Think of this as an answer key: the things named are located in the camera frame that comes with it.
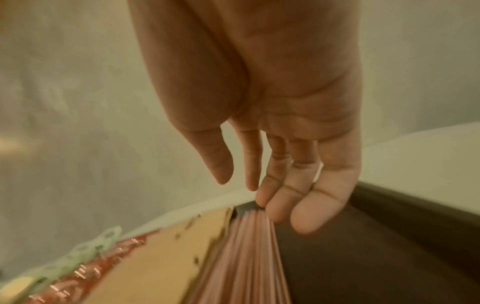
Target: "palm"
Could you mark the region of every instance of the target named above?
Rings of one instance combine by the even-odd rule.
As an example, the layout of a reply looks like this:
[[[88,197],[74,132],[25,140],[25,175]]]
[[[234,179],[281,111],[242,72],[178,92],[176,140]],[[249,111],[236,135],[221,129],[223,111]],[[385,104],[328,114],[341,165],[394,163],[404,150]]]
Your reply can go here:
[[[251,190],[259,184],[265,131],[272,155],[258,204],[277,221],[291,213],[299,232],[335,215],[360,171],[352,3],[329,9],[318,1],[131,2],[166,113],[217,181],[233,173],[220,124],[229,121],[242,142]]]

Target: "tan paper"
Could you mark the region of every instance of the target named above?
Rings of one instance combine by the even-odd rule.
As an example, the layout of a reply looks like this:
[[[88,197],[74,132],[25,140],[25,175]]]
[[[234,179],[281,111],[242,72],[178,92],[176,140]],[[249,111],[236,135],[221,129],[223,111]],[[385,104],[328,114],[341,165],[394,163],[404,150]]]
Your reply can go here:
[[[109,273],[85,304],[180,303],[232,212],[217,210],[162,229]]]

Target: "beige wall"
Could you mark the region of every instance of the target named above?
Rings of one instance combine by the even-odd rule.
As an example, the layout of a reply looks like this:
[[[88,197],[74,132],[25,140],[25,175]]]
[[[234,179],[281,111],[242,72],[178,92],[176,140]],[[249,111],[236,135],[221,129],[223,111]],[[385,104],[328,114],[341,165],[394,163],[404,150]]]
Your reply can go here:
[[[479,9],[364,1],[366,145],[480,118]],[[230,128],[238,169],[220,187],[167,123],[124,1],[9,0],[0,10],[0,268],[45,261],[115,224],[251,197]]]

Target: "skin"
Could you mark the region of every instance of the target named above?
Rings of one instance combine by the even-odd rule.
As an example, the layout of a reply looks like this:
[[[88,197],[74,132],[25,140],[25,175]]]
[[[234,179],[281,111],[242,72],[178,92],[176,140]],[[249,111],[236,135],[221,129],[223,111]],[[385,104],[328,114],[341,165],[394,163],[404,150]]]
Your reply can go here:
[[[341,211],[361,170],[358,1],[129,7],[169,120],[218,183],[234,171],[220,129],[229,122],[243,145],[246,186],[273,221],[290,217],[297,232],[310,233]],[[272,154],[259,186],[261,132]]]

